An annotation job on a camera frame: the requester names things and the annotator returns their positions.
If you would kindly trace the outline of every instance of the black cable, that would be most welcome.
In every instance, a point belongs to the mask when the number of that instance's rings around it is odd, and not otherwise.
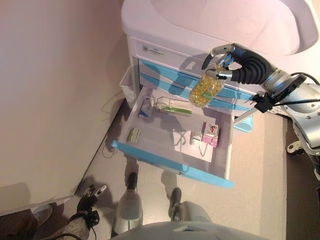
[[[314,77],[314,76],[311,76],[310,74],[308,73],[305,73],[305,72],[294,72],[292,74],[290,74],[291,76],[294,76],[294,75],[298,75],[298,74],[303,74],[305,76],[307,76],[308,78],[310,78],[311,80],[313,80],[315,82],[315,84],[317,85],[320,85],[320,82],[318,82],[318,80]]]
[[[97,234],[96,231],[94,230],[94,227],[91,227],[93,234],[94,234],[94,240],[97,240]]]
[[[309,99],[309,100],[301,100],[301,101],[287,101],[275,104],[274,106],[283,106],[283,105],[291,105],[291,104],[308,104],[308,103],[315,103],[320,102],[320,99]]]
[[[62,237],[73,237],[76,240],[82,240],[80,237],[78,237],[77,235],[74,235],[72,233],[63,233],[63,234],[60,234],[60,235],[55,236],[53,238],[45,238],[45,240],[57,240]]]

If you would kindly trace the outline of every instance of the drawer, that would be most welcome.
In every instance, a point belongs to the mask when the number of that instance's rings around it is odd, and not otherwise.
[[[234,117],[209,108],[192,107],[190,117],[154,110],[151,119],[145,119],[138,116],[146,96],[179,99],[163,90],[143,86],[118,141],[113,141],[112,146],[184,177],[232,188],[229,172]],[[213,118],[220,126],[217,147],[190,145],[190,131],[198,131],[204,121],[212,122]],[[138,143],[128,142],[132,128],[140,129]]]
[[[139,60],[139,72],[162,82],[173,84],[181,88],[186,88],[189,91],[195,87],[199,80],[198,77],[141,59]],[[237,100],[237,103],[241,104],[243,107],[251,108],[250,103],[252,102],[251,99],[253,95],[229,86],[225,86],[219,92],[217,97],[224,98],[225,100],[223,101],[227,101],[229,99],[230,102],[234,102]]]

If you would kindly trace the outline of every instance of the white paper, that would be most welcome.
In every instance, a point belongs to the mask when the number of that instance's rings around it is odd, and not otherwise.
[[[204,142],[190,144],[191,131],[173,132],[174,150],[211,163],[213,146]]]

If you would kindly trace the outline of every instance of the gray floor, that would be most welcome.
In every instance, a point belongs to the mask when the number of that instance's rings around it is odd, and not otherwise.
[[[107,184],[107,190],[96,204],[100,223],[95,230],[98,239],[109,239],[113,211],[126,189],[126,176],[138,171],[137,192],[142,201],[144,225],[169,220],[168,196],[174,187],[179,186],[182,200],[195,202],[205,208],[214,223],[274,240],[285,239],[286,228],[287,239],[290,240],[320,239],[309,238],[320,236],[316,228],[319,226],[315,212],[318,210],[317,199],[312,185],[317,181],[312,175],[312,166],[307,164],[305,167],[304,163],[309,163],[305,157],[295,159],[291,167],[292,160],[286,155],[284,147],[295,136],[290,130],[288,132],[287,120],[272,114],[257,113],[252,132],[234,130],[230,179],[235,182],[235,187],[226,189],[171,174],[144,162],[137,163],[135,159],[112,149],[111,142],[120,135],[129,113],[130,109],[124,104],[97,151],[77,195],[64,204],[58,204],[55,216],[40,229],[37,238],[47,236],[66,224],[76,212],[79,196],[87,186]],[[287,191],[291,198],[286,204]],[[312,225],[311,231],[308,231],[309,225]]]

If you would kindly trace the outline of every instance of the open drawer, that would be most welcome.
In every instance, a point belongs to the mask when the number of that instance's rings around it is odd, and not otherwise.
[[[229,181],[231,141],[234,117],[210,108],[192,106],[189,117],[170,115],[153,110],[150,119],[139,117],[146,96],[182,100],[161,89],[143,87],[118,141],[112,146],[138,160],[176,174],[232,188]],[[216,148],[210,145],[190,145],[190,131],[201,131],[203,122],[220,126]],[[128,142],[132,128],[140,129],[137,143]]]

